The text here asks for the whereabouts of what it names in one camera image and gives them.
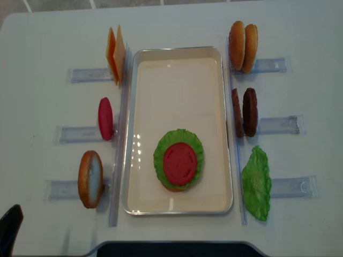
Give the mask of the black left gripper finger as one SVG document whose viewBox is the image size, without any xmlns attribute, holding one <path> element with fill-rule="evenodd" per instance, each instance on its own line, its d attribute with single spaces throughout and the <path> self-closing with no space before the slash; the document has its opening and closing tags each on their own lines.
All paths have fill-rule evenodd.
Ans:
<svg viewBox="0 0 343 257">
<path fill-rule="evenodd" d="M 24 215 L 19 204 L 12 206 L 1 218 L 1 256 L 12 256 L 14 243 Z"/>
</svg>

